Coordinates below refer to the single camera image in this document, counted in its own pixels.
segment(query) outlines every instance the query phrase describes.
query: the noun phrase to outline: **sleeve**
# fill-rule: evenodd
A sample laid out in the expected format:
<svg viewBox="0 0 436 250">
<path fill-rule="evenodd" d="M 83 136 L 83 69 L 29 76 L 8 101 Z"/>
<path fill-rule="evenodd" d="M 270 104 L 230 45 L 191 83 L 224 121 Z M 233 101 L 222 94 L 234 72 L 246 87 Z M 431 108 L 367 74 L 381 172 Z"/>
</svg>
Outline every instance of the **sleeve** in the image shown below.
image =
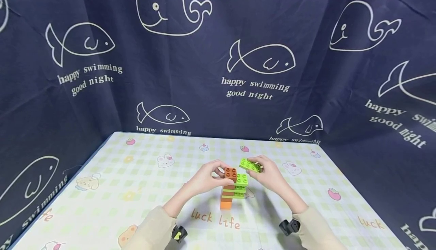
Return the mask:
<svg viewBox="0 0 436 250">
<path fill-rule="evenodd" d="M 347 250 L 315 208 L 309 207 L 303 213 L 294 214 L 293 218 L 301 224 L 297 234 L 307 250 Z"/>
<path fill-rule="evenodd" d="M 122 250 L 163 250 L 171 240 L 175 225 L 176 219 L 157 206 L 148 213 Z"/>
</svg>

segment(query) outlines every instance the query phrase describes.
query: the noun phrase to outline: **orange brick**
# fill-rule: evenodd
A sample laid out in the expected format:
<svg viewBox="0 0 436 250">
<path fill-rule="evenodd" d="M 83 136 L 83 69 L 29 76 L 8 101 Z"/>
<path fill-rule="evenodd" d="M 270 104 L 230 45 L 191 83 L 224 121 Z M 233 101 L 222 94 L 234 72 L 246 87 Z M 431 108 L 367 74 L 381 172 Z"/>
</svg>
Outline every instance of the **orange brick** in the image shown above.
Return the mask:
<svg viewBox="0 0 436 250">
<path fill-rule="evenodd" d="M 231 169 L 231 168 L 227 167 L 224 170 L 224 178 L 230 178 L 233 180 L 233 182 L 236 183 L 236 179 L 238 179 L 236 169 Z"/>
<path fill-rule="evenodd" d="M 230 210 L 230 209 L 232 209 L 232 203 L 231 202 L 221 202 L 219 208 L 223 209 L 223 210 Z"/>
<path fill-rule="evenodd" d="M 223 191 L 221 195 L 222 196 L 235 196 L 235 193 L 234 192 L 225 192 L 225 191 Z"/>
<path fill-rule="evenodd" d="M 233 199 L 231 198 L 222 198 L 221 197 L 221 202 L 232 202 Z"/>
</svg>

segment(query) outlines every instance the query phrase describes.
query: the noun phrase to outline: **right hand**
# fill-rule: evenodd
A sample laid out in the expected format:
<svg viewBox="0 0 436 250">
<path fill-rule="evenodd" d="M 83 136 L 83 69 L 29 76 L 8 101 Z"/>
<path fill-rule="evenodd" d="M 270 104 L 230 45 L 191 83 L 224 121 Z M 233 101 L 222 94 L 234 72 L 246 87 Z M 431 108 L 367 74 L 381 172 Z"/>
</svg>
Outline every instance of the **right hand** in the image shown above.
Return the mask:
<svg viewBox="0 0 436 250">
<path fill-rule="evenodd" d="M 247 160 L 253 163 L 259 163 L 261 166 L 263 166 L 263 172 L 260 173 L 252 170 L 246 171 L 248 175 L 256 179 L 262 184 L 262 186 L 277 194 L 279 194 L 279 192 L 284 190 L 286 187 L 289 187 L 288 182 L 286 182 L 284 179 L 282 173 L 277 167 L 277 164 L 271 159 L 267 158 L 265 155 L 247 158 Z"/>
</svg>

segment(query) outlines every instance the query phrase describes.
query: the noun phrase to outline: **lego duplo brick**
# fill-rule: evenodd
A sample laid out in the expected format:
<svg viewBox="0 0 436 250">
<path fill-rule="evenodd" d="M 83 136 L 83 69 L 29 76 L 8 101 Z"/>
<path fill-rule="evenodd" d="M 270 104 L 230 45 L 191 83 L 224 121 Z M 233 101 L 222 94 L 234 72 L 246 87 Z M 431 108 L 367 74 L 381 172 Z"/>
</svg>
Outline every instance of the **lego duplo brick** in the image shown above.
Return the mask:
<svg viewBox="0 0 436 250">
<path fill-rule="evenodd" d="M 232 202 L 232 198 L 223 198 L 222 196 L 221 196 L 221 202 Z"/>
<path fill-rule="evenodd" d="M 254 172 L 260 172 L 260 165 L 256 163 L 252 163 L 248 161 L 246 158 L 241 159 L 241 162 L 239 163 L 239 167 L 246 170 L 252 170 Z"/>
<path fill-rule="evenodd" d="M 230 210 L 232 209 L 232 202 L 220 202 L 219 208 L 223 210 Z"/>
<path fill-rule="evenodd" d="M 237 193 L 246 193 L 247 188 L 241 187 L 241 186 L 233 186 L 235 189 L 226 189 L 226 187 L 223 188 L 223 192 L 237 192 Z"/>
<path fill-rule="evenodd" d="M 248 177 L 246 174 L 238 174 L 236 175 L 237 179 L 235 182 L 235 186 L 242 186 L 242 187 L 247 187 L 248 186 Z"/>
<path fill-rule="evenodd" d="M 235 195 L 234 192 L 225 192 L 225 191 L 223 191 L 223 192 L 221 193 L 221 196 L 234 196 L 234 195 Z"/>
<path fill-rule="evenodd" d="M 222 198 L 232 198 L 232 199 L 244 199 L 244 193 L 234 193 L 234 196 L 221 196 Z"/>
<path fill-rule="evenodd" d="M 238 174 L 236 172 L 236 169 L 231 169 L 231 168 L 227 167 L 224 170 L 224 178 L 232 179 L 233 182 L 235 182 L 235 183 L 236 183 L 237 176 L 238 176 Z"/>
</svg>

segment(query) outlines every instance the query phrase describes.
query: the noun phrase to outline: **fabric backdrop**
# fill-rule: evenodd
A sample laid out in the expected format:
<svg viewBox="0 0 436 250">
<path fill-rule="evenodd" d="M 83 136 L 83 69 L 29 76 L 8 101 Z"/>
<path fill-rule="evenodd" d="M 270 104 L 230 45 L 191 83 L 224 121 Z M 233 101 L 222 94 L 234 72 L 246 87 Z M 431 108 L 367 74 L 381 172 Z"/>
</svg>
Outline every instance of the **fabric backdrop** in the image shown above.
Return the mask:
<svg viewBox="0 0 436 250">
<path fill-rule="evenodd" d="M 435 3 L 0 0 L 0 249 L 115 131 L 320 144 L 436 247 Z"/>
</svg>

